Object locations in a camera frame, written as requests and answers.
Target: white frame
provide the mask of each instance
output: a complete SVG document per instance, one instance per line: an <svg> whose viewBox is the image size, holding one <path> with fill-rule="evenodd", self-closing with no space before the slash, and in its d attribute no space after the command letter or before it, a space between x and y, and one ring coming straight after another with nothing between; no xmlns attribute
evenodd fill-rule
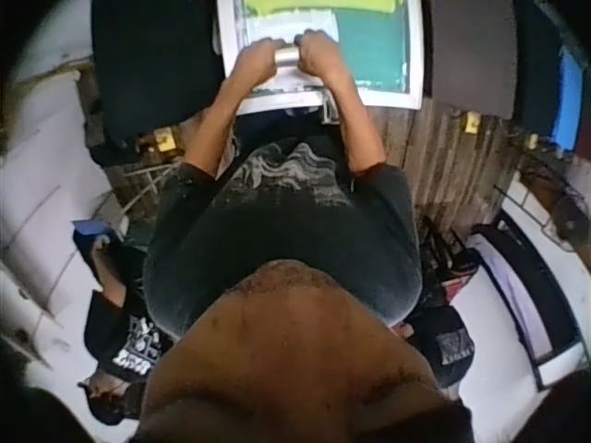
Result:
<svg viewBox="0 0 591 443"><path fill-rule="evenodd" d="M238 41L235 36L234 0L217 0L218 24L225 74L228 76L238 57ZM409 92L384 92L359 90L359 96L366 106L420 109L423 99L423 77L425 74L423 49L423 12L420 0L407 0L409 25L410 72ZM238 114L252 114L277 109L322 106L325 94L321 90L286 92L283 94L261 95L245 99Z"/></svg>

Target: wooden floor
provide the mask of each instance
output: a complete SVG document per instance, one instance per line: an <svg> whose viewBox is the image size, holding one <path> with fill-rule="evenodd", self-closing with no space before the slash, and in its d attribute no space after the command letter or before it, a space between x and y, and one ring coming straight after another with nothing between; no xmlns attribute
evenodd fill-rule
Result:
<svg viewBox="0 0 591 443"><path fill-rule="evenodd" d="M508 187L519 157L498 118L483 117L478 133L471 135L464 132L464 113L429 99L420 111L369 109L388 162L401 166L408 176L418 222L428 215L442 232L453 228L464 237L473 224L491 219L502 197L495 186ZM142 166L158 162L151 155ZM133 168L109 173L123 205L150 184L141 175L122 179L121 174ZM152 219L156 204L157 196L147 193L133 213Z"/></svg>

